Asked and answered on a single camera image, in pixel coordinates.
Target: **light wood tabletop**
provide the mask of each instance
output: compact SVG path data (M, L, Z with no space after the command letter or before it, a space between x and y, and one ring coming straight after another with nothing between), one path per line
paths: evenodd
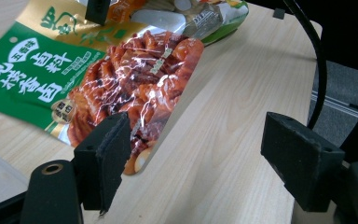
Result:
M0 35L25 5L0 1ZM109 212L86 211L86 223L290 223L294 199L260 145L268 111L306 123L316 59L295 17L249 8L234 35L203 52L145 169L123 175ZM0 157L29 177L73 148L0 113Z

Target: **grey floor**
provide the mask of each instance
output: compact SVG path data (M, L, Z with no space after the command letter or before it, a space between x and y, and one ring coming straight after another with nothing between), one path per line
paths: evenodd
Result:
M340 147L358 120L358 110L350 106L358 105L358 71L328 62L327 72L326 101L313 131ZM313 85L313 90L317 92L317 89L318 71ZM311 100L310 114L314 106L315 101ZM331 204L326 214L308 214L296 204L292 224L333 224L334 210L335 206Z

